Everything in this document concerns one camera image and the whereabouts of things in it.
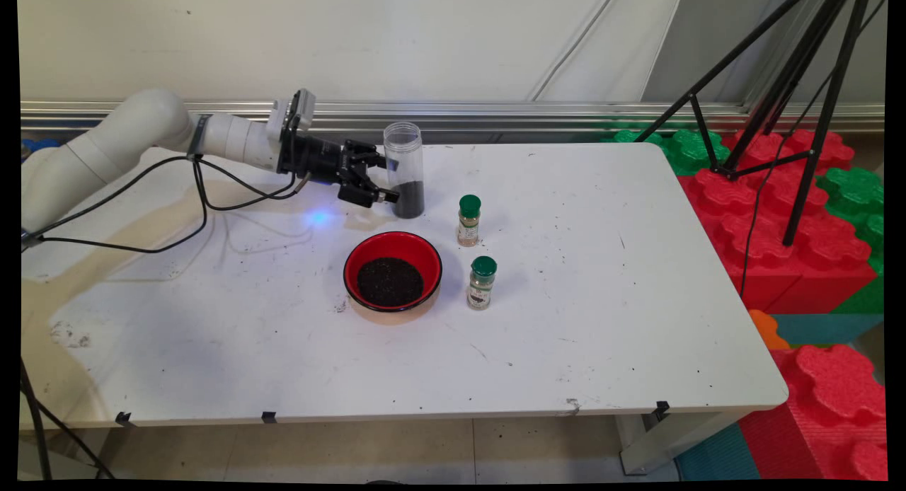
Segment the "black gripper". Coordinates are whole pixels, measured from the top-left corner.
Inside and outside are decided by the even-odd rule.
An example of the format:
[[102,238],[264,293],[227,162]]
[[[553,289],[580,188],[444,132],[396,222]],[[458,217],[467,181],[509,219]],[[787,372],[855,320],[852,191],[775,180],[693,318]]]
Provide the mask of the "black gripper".
[[280,142],[280,172],[307,176],[310,182],[340,186],[338,198],[371,208],[375,203],[397,203],[398,192],[378,187],[370,168],[387,168],[387,158],[375,145],[347,139],[343,145],[310,135],[291,134]]

